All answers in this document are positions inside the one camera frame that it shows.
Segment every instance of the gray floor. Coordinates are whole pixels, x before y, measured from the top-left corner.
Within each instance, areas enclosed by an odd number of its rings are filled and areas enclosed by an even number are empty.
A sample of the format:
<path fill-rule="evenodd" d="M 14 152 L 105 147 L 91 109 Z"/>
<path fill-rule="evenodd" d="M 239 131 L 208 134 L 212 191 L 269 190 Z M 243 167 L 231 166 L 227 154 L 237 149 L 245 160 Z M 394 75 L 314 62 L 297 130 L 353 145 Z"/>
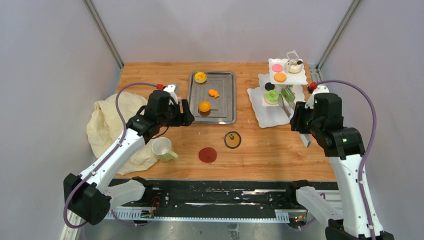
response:
<path fill-rule="evenodd" d="M 157 221 L 129 227 L 115 220 L 80 229 L 79 240 L 325 240 L 324 228 L 315 221 L 300 232 L 283 223 L 226 223 Z"/>

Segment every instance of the tray rim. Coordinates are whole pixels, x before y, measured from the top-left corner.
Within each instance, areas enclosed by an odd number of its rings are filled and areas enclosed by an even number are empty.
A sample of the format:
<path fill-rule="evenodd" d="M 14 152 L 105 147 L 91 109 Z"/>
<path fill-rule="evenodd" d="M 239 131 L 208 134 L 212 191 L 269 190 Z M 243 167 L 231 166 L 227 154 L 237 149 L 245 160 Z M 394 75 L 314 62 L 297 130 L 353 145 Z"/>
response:
<path fill-rule="evenodd" d="M 220 73 L 220 74 L 229 74 L 231 75 L 233 81 L 232 81 L 232 87 L 234 88 L 234 94 L 232 96 L 232 100 L 234 102 L 232 106 L 232 110 L 234 112 L 234 117 L 231 121 L 223 121 L 223 122 L 210 122 L 210 121 L 204 121 L 204 122 L 196 122 L 194 120 L 193 124 L 223 124 L 223 125 L 231 125 L 234 124 L 237 120 L 237 104 L 236 104 L 236 98 L 237 98 L 237 89 L 236 89 L 236 74 L 233 71 L 208 71 L 208 70 L 195 70 L 190 73 L 190 77 L 188 79 L 188 92 L 187 92 L 187 100 L 188 100 L 188 106 L 190 106 L 191 99 L 192 99 L 192 85 L 194 81 L 194 75 L 197 72 L 204 72 L 206 74 L 208 73 Z"/>

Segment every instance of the white mug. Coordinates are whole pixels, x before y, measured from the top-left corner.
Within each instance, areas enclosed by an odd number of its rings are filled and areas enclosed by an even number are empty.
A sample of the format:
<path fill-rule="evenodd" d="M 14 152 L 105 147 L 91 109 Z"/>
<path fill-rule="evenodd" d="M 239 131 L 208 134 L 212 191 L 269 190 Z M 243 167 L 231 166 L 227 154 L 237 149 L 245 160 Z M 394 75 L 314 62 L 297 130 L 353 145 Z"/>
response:
<path fill-rule="evenodd" d="M 178 154 L 174 152 L 171 140 L 166 137 L 155 139 L 151 145 L 151 151 L 162 162 L 168 162 L 171 159 L 178 159 Z"/>

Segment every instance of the metal tray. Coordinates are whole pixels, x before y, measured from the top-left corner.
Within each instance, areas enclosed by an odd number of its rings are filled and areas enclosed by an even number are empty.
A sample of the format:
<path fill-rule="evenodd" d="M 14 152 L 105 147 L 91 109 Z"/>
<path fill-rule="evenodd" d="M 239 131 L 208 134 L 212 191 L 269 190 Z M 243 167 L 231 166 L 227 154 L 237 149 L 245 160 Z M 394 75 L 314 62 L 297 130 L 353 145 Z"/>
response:
<path fill-rule="evenodd" d="M 205 72 L 205 83 L 195 82 L 195 74 Z M 218 91 L 219 97 L 209 96 L 209 90 Z M 188 104 L 195 124 L 233 124 L 236 122 L 236 75 L 231 71 L 193 71 L 188 83 Z M 210 114 L 199 113 L 199 103 L 210 102 Z"/>

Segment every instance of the white backdrop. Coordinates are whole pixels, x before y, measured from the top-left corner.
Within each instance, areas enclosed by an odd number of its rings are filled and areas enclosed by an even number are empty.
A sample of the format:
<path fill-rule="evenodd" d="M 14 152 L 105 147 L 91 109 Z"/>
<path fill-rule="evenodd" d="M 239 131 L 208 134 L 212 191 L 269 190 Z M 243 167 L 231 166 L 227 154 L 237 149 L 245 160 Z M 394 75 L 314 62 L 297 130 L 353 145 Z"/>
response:
<path fill-rule="evenodd" d="M 377 111 L 377 134 L 366 166 L 375 210 L 395 239 L 423 239 L 424 1 L 363 1 L 323 73 L 360 86 Z M 371 111 L 362 96 L 333 85 L 345 125 L 368 143 Z"/>
<path fill-rule="evenodd" d="M 351 0 L 93 1 L 124 62 L 317 64 Z"/>
<path fill-rule="evenodd" d="M 0 239 L 57 240 L 63 180 L 95 159 L 86 126 L 120 70 L 81 0 L 0 0 L 0 56 Z"/>

